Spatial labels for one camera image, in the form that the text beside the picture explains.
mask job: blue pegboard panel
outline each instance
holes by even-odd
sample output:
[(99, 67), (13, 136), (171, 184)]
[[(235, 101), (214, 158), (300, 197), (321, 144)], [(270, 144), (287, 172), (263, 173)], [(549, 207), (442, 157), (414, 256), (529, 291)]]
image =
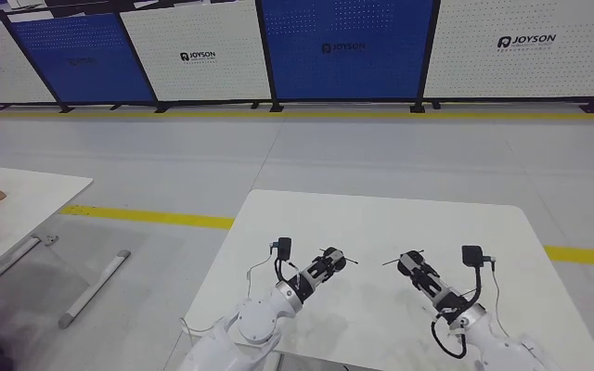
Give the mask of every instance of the blue pegboard panel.
[(410, 98), (433, 0), (262, 0), (279, 99)]
[(63, 102), (151, 102), (114, 14), (13, 23)]

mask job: white cable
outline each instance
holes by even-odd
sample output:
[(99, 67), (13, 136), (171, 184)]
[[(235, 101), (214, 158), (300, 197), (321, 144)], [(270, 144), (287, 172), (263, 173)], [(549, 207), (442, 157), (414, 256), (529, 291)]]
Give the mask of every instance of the white cable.
[(248, 298), (250, 297), (250, 292), (252, 290), (252, 269), (256, 268), (266, 262), (268, 262), (270, 260), (270, 258), (272, 257), (272, 251), (270, 252), (270, 255), (268, 255), (268, 258), (266, 258), (265, 261), (263, 262), (259, 262), (257, 264), (255, 264), (252, 268), (250, 268), (246, 274), (246, 278), (248, 279), (248, 281), (250, 281), (250, 284), (248, 285)]
[(289, 266), (291, 268), (293, 268), (295, 270), (295, 272), (297, 272), (296, 286), (297, 286), (297, 289), (299, 289), (299, 284), (300, 284), (300, 280), (301, 280), (301, 275), (300, 275), (301, 271), (299, 270), (299, 268), (297, 268), (297, 265), (293, 264), (292, 262), (287, 262), (287, 263), (289, 264)]
[(499, 283), (495, 277), (495, 270), (492, 270), (491, 273), (493, 274), (493, 281), (495, 282), (495, 287), (497, 288), (497, 298), (495, 299), (495, 318), (497, 319), (497, 324), (499, 325), (499, 328), (501, 328), (501, 331), (503, 331), (503, 333), (509, 338), (510, 334), (508, 334), (508, 331), (503, 328), (501, 321), (499, 321), (499, 294), (501, 293), (501, 290), (499, 289)]
[(194, 347), (194, 340), (192, 339), (192, 332), (199, 334), (199, 333), (203, 333), (203, 332), (208, 332), (213, 329), (213, 326), (210, 326), (203, 330), (197, 330), (196, 328), (192, 328), (192, 327), (188, 326), (184, 317), (179, 317), (179, 320), (181, 321), (182, 325), (184, 325), (184, 327), (187, 330), (187, 335), (189, 336), (189, 342), (190, 342), (190, 344), (192, 344), (192, 348)]

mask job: table leg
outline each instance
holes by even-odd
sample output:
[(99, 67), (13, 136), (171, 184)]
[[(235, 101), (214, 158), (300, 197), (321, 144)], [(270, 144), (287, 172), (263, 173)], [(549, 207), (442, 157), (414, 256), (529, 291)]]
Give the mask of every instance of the table leg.
[(39, 232), (35, 233), (32, 235), (32, 238), (37, 238), (39, 239), (41, 242), (44, 243), (44, 245), (46, 246), (52, 246), (53, 244), (55, 244), (58, 240), (59, 237), (56, 235), (49, 235), (44, 229), (40, 229)]
[(31, 237), (12, 254), (10, 254), (4, 262), (0, 262), (0, 275), (8, 270), (15, 262), (22, 258), (30, 249), (40, 242), (37, 237)]
[(110, 262), (110, 264), (105, 268), (105, 270), (101, 273), (101, 277), (99, 281), (85, 290), (83, 295), (78, 298), (72, 307), (62, 315), (62, 317), (58, 321), (59, 328), (66, 328), (68, 327), (74, 318), (78, 315), (78, 313), (84, 308), (84, 306), (93, 299), (95, 294), (99, 291), (99, 289), (110, 279), (111, 275), (120, 267), (123, 261), (130, 256), (130, 251), (123, 249), (118, 253), (118, 255)]
[(263, 371), (280, 371), (280, 367), (282, 366), (283, 358), (284, 358), (283, 354), (278, 353), (278, 352), (271, 352), (266, 357)]

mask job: black frame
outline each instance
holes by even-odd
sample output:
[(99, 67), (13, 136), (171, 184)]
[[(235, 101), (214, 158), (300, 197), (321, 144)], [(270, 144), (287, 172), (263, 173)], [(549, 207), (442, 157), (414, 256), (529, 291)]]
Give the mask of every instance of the black frame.
[[(175, 3), (183, 3), (187, 0), (160, 0), (158, 3), (151, 4), (148, 6), (143, 6), (141, 8), (131, 10), (131, 11), (138, 11), (138, 10), (147, 10), (147, 9), (158, 9), (158, 8), (166, 8), (166, 7), (173, 7)], [(47, 78), (43, 75), (37, 64), (32, 59), (32, 56), (26, 50), (22, 42), (20, 41), (19, 37), (14, 33), (12, 29), (12, 22), (8, 18), (9, 15), (13, 14), (24, 14), (24, 13), (34, 13), (34, 12), (42, 12), (42, 11), (51, 11), (52, 9), (58, 9), (63, 7), (75, 7), (77, 10), (90, 11), (91, 14), (96, 14), (93, 12), (93, 6), (104, 6), (110, 5), (110, 9), (113, 14), (116, 16), (120, 27), (123, 30), (125, 39), (132, 50), (133, 56), (136, 60), (136, 64), (140, 69), (143, 79), (147, 84), (147, 87), (150, 91), (152, 100), (151, 101), (128, 101), (128, 102), (113, 102), (113, 101), (105, 101), (105, 102), (63, 102), (59, 99), (58, 94), (52, 88), (51, 84), (47, 80)], [(427, 33), (427, 40), (425, 42), (425, 50), (422, 60), (421, 66), (421, 76), (419, 82), (419, 89), (417, 92), (417, 96), (414, 98), (389, 98), (389, 97), (376, 97), (376, 98), (295, 98), (295, 99), (279, 99), (277, 95), (277, 89), (275, 85), (274, 79), (274, 72), (272, 69), (272, 59), (270, 57), (270, 47), (268, 45), (267, 33), (266, 33), (266, 25), (265, 25), (265, 15), (264, 9), (262, 5), (262, 0), (255, 0), (256, 6), (256, 15), (258, 19), (258, 27), (260, 31), (260, 38), (262, 41), (262, 48), (265, 57), (265, 66), (266, 66), (266, 74), (268, 78), (268, 85), (270, 88), (270, 99), (226, 99), (226, 100), (176, 100), (176, 101), (160, 101), (157, 98), (157, 95), (150, 83), (149, 77), (145, 71), (144, 66), (140, 60), (140, 57), (136, 51), (134, 43), (132, 42), (128, 31), (125, 28), (125, 25), (122, 21), (121, 13), (128, 11), (125, 9), (122, 4), (119, 4), (118, 0), (103, 0), (97, 2), (90, 2), (85, 3), (82, 5), (70, 5), (70, 6), (49, 6), (49, 7), (37, 7), (33, 9), (23, 9), (23, 10), (16, 10), (11, 12), (5, 12), (0, 10), (0, 20), (5, 25), (6, 29), (14, 39), (15, 43), (19, 46), (19, 49), (23, 53), (23, 55), (27, 58), (35, 72), (41, 78), (42, 82), (44, 83), (45, 87), (48, 89), (52, 97), (56, 99), (56, 102), (6, 102), (0, 103), (0, 110), (6, 109), (10, 106), (59, 106), (61, 108), (60, 113), (67, 113), (73, 110), (70, 106), (102, 106), (102, 105), (112, 105), (110, 108), (111, 110), (117, 109), (122, 105), (126, 106), (146, 106), (146, 107), (156, 107), (155, 113), (163, 113), (167, 109), (172, 107), (181, 107), (181, 106), (206, 106), (206, 105), (225, 105), (225, 104), (245, 104), (245, 103), (252, 103), (252, 109), (257, 109), (261, 103), (272, 103), (272, 108), (270, 112), (281, 112), (283, 110), (283, 106), (280, 103), (288, 103), (288, 102), (311, 102), (311, 103), (414, 103), (413, 106), (410, 106), (410, 112), (413, 113), (423, 113), (425, 112), (425, 108), (423, 107), (423, 103), (431, 103), (434, 109), (441, 108), (441, 102), (484, 102), (484, 103), (502, 103), (502, 102), (571, 102), (571, 103), (587, 103), (586, 105), (580, 106), (580, 108), (587, 112), (587, 113), (594, 113), (594, 96), (559, 96), (559, 97), (447, 97), (447, 98), (431, 98), (424, 96), (425, 95), (425, 87), (427, 83), (427, 77), (429, 73), (429, 66), (431, 63), (431, 56), (433, 51), (433, 43), (435, 39), (436, 29), (437, 29), (437, 21), (439, 18), (439, 12), (441, 8), (441, 0), (433, 0), (432, 5), (432, 12), (430, 15), (429, 21), (429, 30)]]
[[(99, 6), (99, 5), (101, 5), (101, 6), (110, 5), (110, 9), (113, 12), (113, 14), (115, 15), (115, 17), (118, 21), (118, 24), (120, 25), (120, 27), (123, 30), (123, 35), (126, 39), (126, 42), (128, 43), (128, 46), (130, 47), (130, 49), (132, 51), (132, 54), (136, 61), (136, 65), (140, 69), (143, 80), (145, 81), (145, 83), (149, 89), (149, 92), (150, 92), (151, 98), (152, 98), (151, 101), (100, 101), (100, 102), (84, 102), (84, 101), (83, 102), (77, 102), (77, 101), (65, 102), (65, 101), (62, 101), (59, 98), (56, 91), (54, 90), (54, 88), (51, 86), (51, 84), (47, 80), (47, 78), (42, 73), (41, 69), (34, 62), (32, 56), (29, 54), (27, 49), (24, 47), (24, 45), (20, 41), (20, 38), (14, 33), (14, 30), (12, 29), (12, 22), (10, 21), (10, 19), (8, 17), (9, 15), (14, 15), (14, 14), (37, 13), (37, 12), (43, 12), (43, 11), (51, 12), (52, 9), (65, 8), (65, 7), (66, 8), (74, 7), (74, 8), (80, 9), (86, 13), (86, 11), (92, 12), (93, 6)], [(171, 0), (161, 0), (158, 3), (151, 4), (149, 6), (143, 6), (139, 9), (162, 8), (162, 7), (173, 7), (173, 6), (174, 6), (174, 2), (172, 2)], [(8, 13), (6, 13), (3, 10), (0, 10), (0, 19), (2, 20), (2, 23), (5, 25), (6, 29), (10, 33), (10, 36), (12, 36), (15, 43), (17, 43), (20, 51), (24, 54), (24, 56), (27, 58), (29, 63), (32, 65), (33, 69), (35, 70), (37, 75), (41, 78), (42, 82), (47, 87), (47, 89), (51, 93), (52, 97), (54, 97), (54, 99), (56, 99), (56, 102), (49, 102), (49, 103), (38, 103), (38, 102), (35, 102), (35, 103), (27, 103), (27, 102), (0, 103), (0, 106), (3, 106), (2, 109), (6, 109), (7, 107), (10, 107), (10, 106), (50, 106), (51, 107), (51, 106), (58, 105), (61, 108), (60, 113), (68, 113), (74, 109), (74, 107), (71, 107), (71, 106), (112, 106), (111, 110), (117, 109), (123, 105), (157, 108), (159, 106), (159, 101), (157, 100), (157, 96), (155, 95), (155, 91), (152, 87), (152, 84), (149, 81), (149, 77), (147, 76), (144, 66), (140, 62), (140, 58), (138, 56), (138, 53), (136, 52), (136, 49), (134, 47), (134, 44), (132, 43), (132, 40), (130, 39), (130, 35), (128, 34), (128, 31), (126, 30), (125, 26), (123, 25), (122, 17), (120, 15), (121, 12), (119, 11), (121, 7), (122, 6), (118, 4), (117, 0), (107, 0), (107, 1), (86, 3), (86, 4), (82, 4), (82, 5), (37, 7), (37, 8), (33, 8), (33, 9), (16, 10), (16, 11), (8, 12)]]
[(268, 71), (268, 83), (270, 84), (270, 93), (273, 99), (273, 108), (275, 101), (278, 103), (414, 103), (414, 106), (410, 107), (411, 112), (422, 113), (424, 107), (422, 106), (423, 94), (425, 90), (425, 83), (427, 81), (427, 73), (429, 70), (429, 62), (431, 60), (431, 50), (433, 49), (433, 38), (435, 36), (435, 30), (437, 28), (437, 18), (439, 16), (439, 9), (441, 6), (441, 0), (433, 0), (432, 12), (429, 20), (429, 30), (427, 34), (427, 40), (425, 42), (425, 53), (423, 55), (422, 67), (420, 71), (420, 82), (417, 95), (411, 98), (390, 98), (390, 97), (372, 97), (372, 98), (292, 98), (284, 99), (278, 98), (277, 90), (274, 85), (274, 72), (272, 70), (272, 61), (270, 57), (270, 47), (268, 45), (268, 39), (266, 35), (266, 24), (264, 11), (262, 6), (262, 0), (255, 0), (256, 11), (258, 13), (258, 24), (260, 27), (260, 35), (262, 38), (262, 44), (265, 51), (266, 69)]
[[(185, 2), (191, 1), (191, 0), (161, 0), (161, 1), (163, 3), (163, 6), (160, 6), (160, 7), (173, 7), (174, 4), (176, 4), (176, 3), (185, 3)], [(154, 9), (154, 8), (157, 8), (157, 7), (145, 6), (145, 7), (136, 9), (134, 11)], [(256, 13), (258, 15), (258, 24), (260, 24), (261, 13), (258, 12), (257, 6), (256, 6)], [(263, 37), (262, 27), (260, 27), (260, 36), (261, 36), (261, 38)], [(252, 103), (251, 109), (257, 109), (261, 103), (272, 103), (272, 108), (270, 109), (270, 112), (281, 112), (283, 108), (282, 108), (282, 106), (279, 105), (278, 101), (276, 100), (276, 90), (275, 90), (275, 86), (274, 86), (274, 80), (271, 80), (271, 73), (270, 73), (271, 64), (269, 63), (270, 56), (269, 56), (269, 51), (268, 51), (268, 47), (267, 47), (267, 42), (265, 42), (265, 34), (264, 34), (262, 46), (263, 46), (263, 52), (265, 55), (265, 65), (266, 65), (266, 72), (268, 75), (268, 84), (270, 86), (270, 95), (271, 95), (270, 99), (157, 100), (157, 109), (155, 110), (155, 113), (164, 113), (168, 109), (173, 108), (173, 107), (199, 107), (199, 106), (216, 106), (216, 105), (245, 104), (245, 103)]]

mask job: white pegboard panel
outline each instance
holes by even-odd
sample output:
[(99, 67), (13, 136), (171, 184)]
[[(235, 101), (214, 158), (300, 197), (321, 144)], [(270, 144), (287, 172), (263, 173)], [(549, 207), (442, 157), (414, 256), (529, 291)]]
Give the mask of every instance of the white pegboard panel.
[(270, 99), (253, 0), (122, 19), (159, 100)]
[(4, 24), (0, 24), (0, 103), (55, 101)]
[(425, 96), (594, 96), (593, 35), (592, 0), (442, 0)]

